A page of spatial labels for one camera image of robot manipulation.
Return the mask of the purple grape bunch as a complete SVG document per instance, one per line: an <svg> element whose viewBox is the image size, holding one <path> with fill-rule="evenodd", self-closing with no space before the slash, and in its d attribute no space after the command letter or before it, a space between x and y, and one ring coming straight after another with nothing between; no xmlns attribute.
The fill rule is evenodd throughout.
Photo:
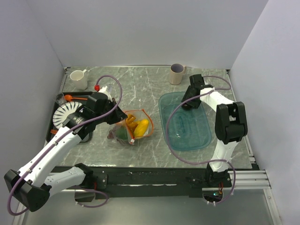
<svg viewBox="0 0 300 225"><path fill-rule="evenodd" d="M122 144L128 144L128 139L127 140L120 140L116 137L116 130L110 130L109 133L108 133L107 138L111 139L111 140L114 139L117 142L122 143Z"/></svg>

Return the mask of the green lime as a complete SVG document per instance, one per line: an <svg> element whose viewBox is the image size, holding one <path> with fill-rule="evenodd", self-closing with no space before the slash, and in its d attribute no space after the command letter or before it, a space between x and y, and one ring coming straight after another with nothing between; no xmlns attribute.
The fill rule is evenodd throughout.
<svg viewBox="0 0 300 225"><path fill-rule="evenodd" d="M125 127L121 127L118 130L116 130L116 137L120 140L127 140L128 135L127 135L127 130Z"/></svg>

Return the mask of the yellow squash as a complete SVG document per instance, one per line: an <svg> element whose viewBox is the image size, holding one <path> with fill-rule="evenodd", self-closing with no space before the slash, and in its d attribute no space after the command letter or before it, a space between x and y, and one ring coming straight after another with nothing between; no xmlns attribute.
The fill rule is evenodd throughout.
<svg viewBox="0 0 300 225"><path fill-rule="evenodd" d="M138 138L140 136L144 136L146 133L148 126L149 126L149 121L147 119L139 120L136 122L137 126L134 129L134 137Z"/></svg>

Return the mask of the clear zip top bag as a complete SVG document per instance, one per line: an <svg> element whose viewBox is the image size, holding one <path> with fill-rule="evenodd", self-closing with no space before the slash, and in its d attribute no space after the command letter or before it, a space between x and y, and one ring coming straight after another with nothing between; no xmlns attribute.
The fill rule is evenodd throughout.
<svg viewBox="0 0 300 225"><path fill-rule="evenodd" d="M153 134L154 124L144 109L129 110L127 118L110 126L107 139L123 146L133 146L139 139Z"/></svg>

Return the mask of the orange ginger root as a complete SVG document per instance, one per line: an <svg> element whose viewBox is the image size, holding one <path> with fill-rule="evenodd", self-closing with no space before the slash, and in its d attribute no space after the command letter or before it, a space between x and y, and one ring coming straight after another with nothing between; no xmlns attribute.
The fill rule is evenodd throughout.
<svg viewBox="0 0 300 225"><path fill-rule="evenodd" d="M133 133L136 127L138 126L138 123L135 121L136 117L132 114L128 114L127 118L125 120L125 123L129 130Z"/></svg>

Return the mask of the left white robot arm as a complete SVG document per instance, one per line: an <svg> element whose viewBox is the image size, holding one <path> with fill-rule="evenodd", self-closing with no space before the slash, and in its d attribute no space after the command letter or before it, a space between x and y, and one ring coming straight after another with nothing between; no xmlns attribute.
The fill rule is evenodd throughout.
<svg viewBox="0 0 300 225"><path fill-rule="evenodd" d="M67 171L51 175L51 171L74 146L76 146L97 125L109 125L123 121L127 115L119 108L109 93L94 92L87 102L69 113L54 138L26 165L19 170L9 170L4 180L9 190L7 210L10 215L17 213L11 209L15 198L27 210L39 210L56 193L78 186L88 192L97 192L98 178L86 165L79 163Z"/></svg>

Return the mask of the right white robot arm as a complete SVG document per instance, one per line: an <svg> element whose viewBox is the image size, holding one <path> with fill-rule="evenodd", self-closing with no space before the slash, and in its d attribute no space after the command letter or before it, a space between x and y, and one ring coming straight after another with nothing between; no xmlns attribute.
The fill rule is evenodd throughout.
<svg viewBox="0 0 300 225"><path fill-rule="evenodd" d="M212 85L206 84L201 74L192 75L189 80L190 85L181 100L184 103L182 108L197 109L201 103L206 103L216 113L217 144L205 175L206 183L215 187L227 178L227 162L237 144L248 133L246 109L242 102L234 102L217 92Z"/></svg>

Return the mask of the dark purple plum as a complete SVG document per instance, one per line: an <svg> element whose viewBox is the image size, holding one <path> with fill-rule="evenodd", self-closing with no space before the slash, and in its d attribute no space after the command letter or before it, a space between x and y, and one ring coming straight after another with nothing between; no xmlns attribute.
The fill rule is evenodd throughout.
<svg viewBox="0 0 300 225"><path fill-rule="evenodd" d="M191 107L189 105L183 105L182 108L187 111L191 110Z"/></svg>

